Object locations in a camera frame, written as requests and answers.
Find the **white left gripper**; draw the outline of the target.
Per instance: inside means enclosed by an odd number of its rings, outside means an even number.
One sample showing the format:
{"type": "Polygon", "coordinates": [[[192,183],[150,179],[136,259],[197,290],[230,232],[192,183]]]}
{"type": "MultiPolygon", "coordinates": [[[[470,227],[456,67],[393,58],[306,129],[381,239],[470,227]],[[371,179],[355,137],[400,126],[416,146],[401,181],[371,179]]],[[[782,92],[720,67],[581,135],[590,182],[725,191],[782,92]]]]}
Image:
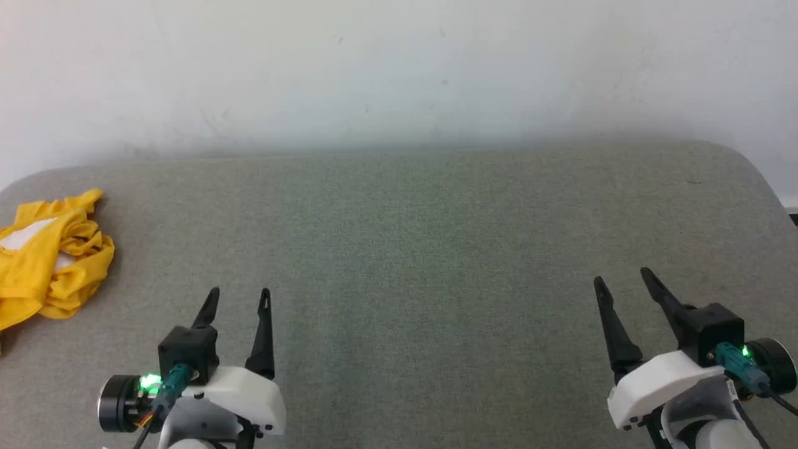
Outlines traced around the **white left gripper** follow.
{"type": "MultiPolygon", "coordinates": [[[[212,287],[192,322],[205,329],[216,318],[219,287],[212,287]]],[[[257,307],[256,337],[244,367],[220,367],[205,385],[190,386],[178,400],[178,432],[183,435],[237,435],[239,419],[266,435],[282,435],[287,410],[274,380],[274,333],[271,292],[263,288],[257,307]]]]}

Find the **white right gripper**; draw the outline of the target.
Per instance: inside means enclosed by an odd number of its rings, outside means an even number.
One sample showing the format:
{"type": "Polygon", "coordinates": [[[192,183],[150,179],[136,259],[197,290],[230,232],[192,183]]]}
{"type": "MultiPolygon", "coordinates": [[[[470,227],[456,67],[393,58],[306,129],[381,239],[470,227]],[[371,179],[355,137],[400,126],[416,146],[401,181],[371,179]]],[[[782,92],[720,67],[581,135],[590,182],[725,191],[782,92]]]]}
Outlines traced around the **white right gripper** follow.
{"type": "MultiPolygon", "coordinates": [[[[682,347],[684,332],[676,316],[696,307],[682,304],[650,268],[642,267],[640,273],[682,347]]],[[[633,418],[649,415],[701,381],[723,375],[722,367],[700,367],[682,350],[657,355],[643,364],[642,350],[632,342],[615,312],[615,300],[601,276],[594,279],[594,287],[611,370],[614,375],[625,375],[608,395],[608,412],[616,429],[629,427],[633,418]]]]}

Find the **yellow t-shirt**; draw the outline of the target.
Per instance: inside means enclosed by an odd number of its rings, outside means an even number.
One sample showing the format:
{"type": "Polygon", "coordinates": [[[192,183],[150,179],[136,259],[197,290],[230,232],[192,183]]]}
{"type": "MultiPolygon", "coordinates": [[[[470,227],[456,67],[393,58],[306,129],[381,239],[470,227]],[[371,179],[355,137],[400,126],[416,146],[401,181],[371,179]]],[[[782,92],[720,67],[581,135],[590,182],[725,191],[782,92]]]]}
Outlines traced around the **yellow t-shirt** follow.
{"type": "Polygon", "coordinates": [[[19,205],[0,228],[2,335],[34,316],[69,319],[94,296],[116,253],[92,218],[102,190],[19,205]]]}

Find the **black left round motor housing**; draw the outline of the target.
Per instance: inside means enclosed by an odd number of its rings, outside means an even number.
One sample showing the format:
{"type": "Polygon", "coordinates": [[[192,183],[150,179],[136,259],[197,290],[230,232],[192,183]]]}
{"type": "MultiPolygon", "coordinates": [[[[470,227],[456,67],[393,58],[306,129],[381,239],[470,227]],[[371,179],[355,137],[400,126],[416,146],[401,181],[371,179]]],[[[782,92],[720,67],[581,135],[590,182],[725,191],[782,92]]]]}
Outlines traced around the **black left round motor housing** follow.
{"type": "Polygon", "coordinates": [[[97,399],[97,420],[107,433],[132,433],[143,418],[140,411],[141,375],[112,375],[97,399]]]}

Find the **black round motor housing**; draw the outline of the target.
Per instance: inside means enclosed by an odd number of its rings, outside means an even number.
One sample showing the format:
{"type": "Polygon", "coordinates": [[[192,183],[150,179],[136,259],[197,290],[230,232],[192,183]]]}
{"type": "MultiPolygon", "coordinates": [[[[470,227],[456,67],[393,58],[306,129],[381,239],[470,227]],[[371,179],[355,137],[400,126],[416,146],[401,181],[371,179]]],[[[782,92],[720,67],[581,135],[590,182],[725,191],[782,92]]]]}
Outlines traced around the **black round motor housing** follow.
{"type": "Polygon", "coordinates": [[[112,375],[97,399],[97,420],[107,433],[132,433],[143,418],[140,411],[141,375],[112,375]]]}
{"type": "Polygon", "coordinates": [[[778,395],[798,387],[798,370],[789,351],[777,340],[765,337],[746,342],[747,355],[767,375],[769,388],[778,395]]]}

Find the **black right round motor housing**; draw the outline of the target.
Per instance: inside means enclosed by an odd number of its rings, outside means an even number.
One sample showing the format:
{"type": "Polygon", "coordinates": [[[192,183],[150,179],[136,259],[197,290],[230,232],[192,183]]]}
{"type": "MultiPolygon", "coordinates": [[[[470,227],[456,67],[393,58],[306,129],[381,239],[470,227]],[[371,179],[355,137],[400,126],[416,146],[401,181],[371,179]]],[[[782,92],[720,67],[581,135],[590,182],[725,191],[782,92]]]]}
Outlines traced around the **black right round motor housing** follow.
{"type": "Polygon", "coordinates": [[[765,337],[746,342],[747,355],[767,375],[769,388],[778,395],[798,387],[798,370],[789,351],[777,340],[765,337]]]}

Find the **grey-green fabric sofa cushion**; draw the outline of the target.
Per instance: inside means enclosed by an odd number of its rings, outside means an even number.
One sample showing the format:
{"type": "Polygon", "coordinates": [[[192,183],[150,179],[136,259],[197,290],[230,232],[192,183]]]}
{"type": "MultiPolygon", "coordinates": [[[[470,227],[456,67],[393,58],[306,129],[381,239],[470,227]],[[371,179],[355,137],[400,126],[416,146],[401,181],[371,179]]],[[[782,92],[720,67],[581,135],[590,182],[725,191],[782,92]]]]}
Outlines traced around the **grey-green fabric sofa cushion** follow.
{"type": "Polygon", "coordinates": [[[0,449],[131,449],[100,429],[100,389],[156,369],[216,286],[224,365],[250,355],[271,290],[287,432],[257,449],[650,447],[607,412],[592,285],[646,357],[669,352],[641,267],[798,357],[798,228],[708,142],[82,166],[0,191],[0,224],[91,188],[108,278],[76,316],[4,338],[0,449]]]}

